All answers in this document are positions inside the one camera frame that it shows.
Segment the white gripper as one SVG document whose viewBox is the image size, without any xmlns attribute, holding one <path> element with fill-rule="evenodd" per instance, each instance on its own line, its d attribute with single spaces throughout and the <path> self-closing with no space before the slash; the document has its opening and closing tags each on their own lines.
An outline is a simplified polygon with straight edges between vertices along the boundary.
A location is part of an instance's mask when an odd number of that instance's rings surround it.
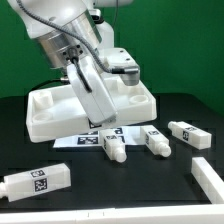
<svg viewBox="0 0 224 224">
<path fill-rule="evenodd" d="M 116 117 L 115 105 L 90 56 L 68 65 L 67 75 L 75 95 L 94 125 Z"/>
</svg>

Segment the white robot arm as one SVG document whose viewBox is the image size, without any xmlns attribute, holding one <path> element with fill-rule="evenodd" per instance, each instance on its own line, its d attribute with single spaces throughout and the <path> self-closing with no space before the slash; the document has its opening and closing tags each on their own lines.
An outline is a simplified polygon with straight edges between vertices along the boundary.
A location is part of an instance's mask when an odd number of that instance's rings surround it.
<svg viewBox="0 0 224 224">
<path fill-rule="evenodd" d="M 101 77 L 120 74 L 128 84 L 138 82 L 139 68 L 115 67 L 99 54 L 100 33 L 83 0 L 7 0 L 25 24 L 28 36 L 59 69 L 95 125 L 116 118 L 117 109 Z"/>
</svg>

